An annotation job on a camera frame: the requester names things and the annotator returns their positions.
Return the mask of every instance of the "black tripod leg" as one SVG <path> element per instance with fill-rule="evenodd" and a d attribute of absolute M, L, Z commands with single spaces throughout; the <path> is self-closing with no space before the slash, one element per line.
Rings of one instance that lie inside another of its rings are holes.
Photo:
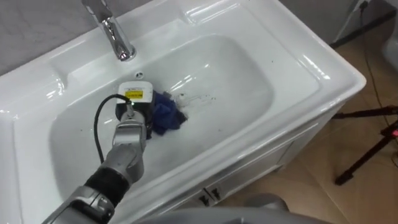
<path fill-rule="evenodd" d="M 343 185 L 347 181 L 351 180 L 354 176 L 353 173 L 359 169 L 365 162 L 370 160 L 376 153 L 378 153 L 384 146 L 388 145 L 390 141 L 392 141 L 394 136 L 386 136 L 381 141 L 379 141 L 375 146 L 373 146 L 363 157 L 361 157 L 358 161 L 356 161 L 348 170 L 344 171 L 343 174 L 338 176 L 335 180 L 336 185 Z"/>
<path fill-rule="evenodd" d="M 344 118 L 364 118 L 370 116 L 382 116 L 382 115 L 394 115 L 398 113 L 398 107 L 386 106 L 379 109 L 357 111 L 352 113 L 337 113 L 332 119 L 344 119 Z"/>

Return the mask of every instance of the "faucet spout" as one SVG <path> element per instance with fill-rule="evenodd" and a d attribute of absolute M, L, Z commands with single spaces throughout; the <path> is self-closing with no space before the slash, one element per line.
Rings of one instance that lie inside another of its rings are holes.
<path fill-rule="evenodd" d="M 136 49 L 122 31 L 105 0 L 81 0 L 87 11 L 94 17 L 99 28 L 105 33 L 117 58 L 126 62 L 136 56 Z"/>

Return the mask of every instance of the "ceramic sink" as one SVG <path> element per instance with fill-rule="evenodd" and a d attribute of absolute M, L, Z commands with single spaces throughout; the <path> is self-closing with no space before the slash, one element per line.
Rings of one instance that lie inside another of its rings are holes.
<path fill-rule="evenodd" d="M 147 142 L 144 176 L 116 209 L 119 222 L 365 84 L 277 0 L 154 0 L 118 21 L 137 49 L 130 62 L 119 62 L 95 29 L 0 78 L 1 223 L 40 223 L 98 168 L 94 115 L 122 82 L 167 91 L 188 121 Z M 99 119 L 104 154 L 115 102 Z"/>

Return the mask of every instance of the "cabinet handle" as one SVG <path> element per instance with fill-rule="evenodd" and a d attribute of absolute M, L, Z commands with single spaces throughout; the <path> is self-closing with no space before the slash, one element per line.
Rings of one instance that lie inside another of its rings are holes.
<path fill-rule="evenodd" d="M 209 205 L 210 205 L 209 199 L 206 198 L 206 196 L 201 196 L 201 197 L 199 198 L 199 200 L 200 200 L 201 202 L 203 202 L 203 204 L 204 204 L 206 207 L 209 207 Z"/>
<path fill-rule="evenodd" d="M 218 191 L 218 189 L 213 189 L 213 190 L 211 191 L 211 193 L 213 193 L 214 197 L 216 197 L 217 200 L 221 200 L 220 192 Z"/>

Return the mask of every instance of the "floor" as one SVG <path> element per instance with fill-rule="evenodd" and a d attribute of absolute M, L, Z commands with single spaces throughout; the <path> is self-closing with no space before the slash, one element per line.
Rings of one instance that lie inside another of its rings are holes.
<path fill-rule="evenodd" d="M 384 106 L 398 105 L 398 73 L 384 60 L 381 47 L 392 32 L 388 21 L 366 33 L 369 62 Z M 366 67 L 361 37 L 336 51 L 356 67 L 368 84 L 342 109 L 344 112 L 378 108 L 371 76 Z M 391 123 L 396 116 L 391 116 Z M 393 142 L 357 171 L 354 179 L 339 187 L 336 175 L 361 157 L 386 127 L 382 118 L 330 121 L 286 169 L 251 184 L 227 198 L 221 206 L 242 206 L 246 198 L 270 192 L 282 197 L 294 213 L 330 223 L 398 223 L 398 168 L 391 156 Z"/>

